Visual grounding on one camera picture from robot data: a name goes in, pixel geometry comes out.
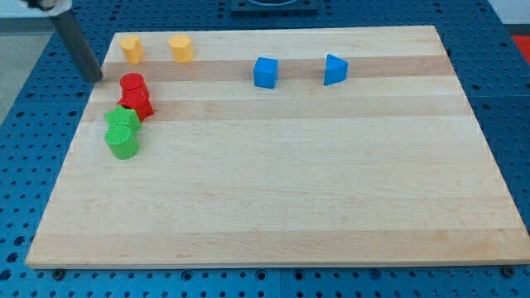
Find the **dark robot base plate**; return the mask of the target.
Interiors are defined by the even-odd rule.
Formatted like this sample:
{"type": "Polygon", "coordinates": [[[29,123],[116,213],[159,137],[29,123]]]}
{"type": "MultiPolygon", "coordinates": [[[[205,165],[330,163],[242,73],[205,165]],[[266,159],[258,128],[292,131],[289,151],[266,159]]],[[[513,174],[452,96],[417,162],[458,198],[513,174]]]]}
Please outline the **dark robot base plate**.
{"type": "Polygon", "coordinates": [[[233,14],[317,12],[320,0],[230,0],[229,4],[233,14]]]}

